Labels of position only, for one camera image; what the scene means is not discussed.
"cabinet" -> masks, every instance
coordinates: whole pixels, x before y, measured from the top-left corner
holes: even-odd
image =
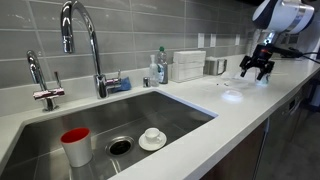
[[[264,136],[264,124],[252,131],[201,180],[251,180]]]

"soap bottle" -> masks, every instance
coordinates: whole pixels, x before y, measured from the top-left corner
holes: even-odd
[[[155,63],[155,55],[150,55],[151,57],[151,64],[150,64],[150,85],[152,87],[159,86],[159,72],[158,72],[158,65]]]
[[[168,63],[167,53],[164,52],[164,47],[161,46],[158,53],[158,66],[159,66],[159,83],[168,84]]]

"sink drain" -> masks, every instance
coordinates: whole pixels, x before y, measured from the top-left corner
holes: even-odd
[[[106,146],[106,152],[109,155],[119,156],[128,153],[133,147],[134,140],[128,136],[114,138]]]

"white saucer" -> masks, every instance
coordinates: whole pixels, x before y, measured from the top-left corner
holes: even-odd
[[[159,144],[150,144],[147,142],[145,135],[142,134],[139,138],[139,145],[146,151],[156,151],[162,148],[167,142],[167,136],[163,132],[160,132],[160,138],[162,141]]]

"blue item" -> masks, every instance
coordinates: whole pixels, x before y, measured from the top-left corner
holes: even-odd
[[[121,79],[121,87],[113,88],[112,92],[119,92],[119,91],[129,91],[131,89],[131,83],[129,77]]]

